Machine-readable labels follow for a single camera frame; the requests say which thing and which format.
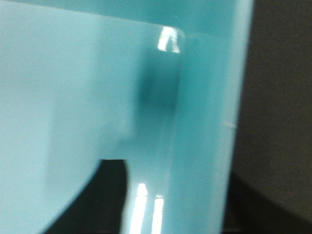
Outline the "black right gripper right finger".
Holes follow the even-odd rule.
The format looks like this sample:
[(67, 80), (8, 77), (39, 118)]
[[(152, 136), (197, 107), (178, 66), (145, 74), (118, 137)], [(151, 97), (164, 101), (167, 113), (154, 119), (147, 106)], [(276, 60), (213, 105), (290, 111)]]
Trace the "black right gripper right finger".
[(312, 224), (279, 207), (231, 173), (224, 234), (310, 234)]

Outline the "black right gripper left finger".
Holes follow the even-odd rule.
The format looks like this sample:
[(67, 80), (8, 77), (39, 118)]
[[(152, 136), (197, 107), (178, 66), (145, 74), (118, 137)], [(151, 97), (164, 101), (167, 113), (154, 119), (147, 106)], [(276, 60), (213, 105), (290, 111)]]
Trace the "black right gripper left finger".
[(101, 160), (85, 188), (45, 233), (120, 233), (127, 188), (125, 160)]

